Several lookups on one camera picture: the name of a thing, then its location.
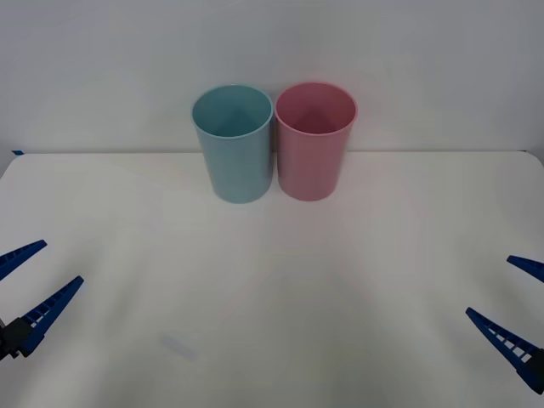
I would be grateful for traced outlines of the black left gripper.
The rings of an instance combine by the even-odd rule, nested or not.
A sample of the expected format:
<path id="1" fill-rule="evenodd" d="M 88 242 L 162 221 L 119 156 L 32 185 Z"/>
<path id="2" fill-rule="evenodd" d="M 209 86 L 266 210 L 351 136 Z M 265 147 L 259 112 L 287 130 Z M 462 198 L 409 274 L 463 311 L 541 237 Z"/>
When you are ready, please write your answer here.
<path id="1" fill-rule="evenodd" d="M 35 241 L 0 256 L 0 280 L 3 280 L 29 258 L 47 246 L 45 240 Z M 46 332 L 58 319 L 67 304 L 82 286 L 84 279 L 77 276 L 34 309 L 5 325 L 1 321 L 0 360 L 32 354 Z"/>

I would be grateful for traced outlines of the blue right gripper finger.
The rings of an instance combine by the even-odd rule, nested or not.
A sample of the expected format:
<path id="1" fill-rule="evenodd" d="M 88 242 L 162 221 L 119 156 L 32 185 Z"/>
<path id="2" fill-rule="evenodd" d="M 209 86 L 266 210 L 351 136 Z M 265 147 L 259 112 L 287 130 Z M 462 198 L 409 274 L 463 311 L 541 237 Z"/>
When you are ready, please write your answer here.
<path id="1" fill-rule="evenodd" d="M 497 325 L 472 308 L 467 308 L 466 315 L 530 389 L 542 392 L 543 349 Z"/>
<path id="2" fill-rule="evenodd" d="M 507 262 L 533 276 L 540 282 L 544 282 L 544 263 L 513 255 L 507 257 Z"/>

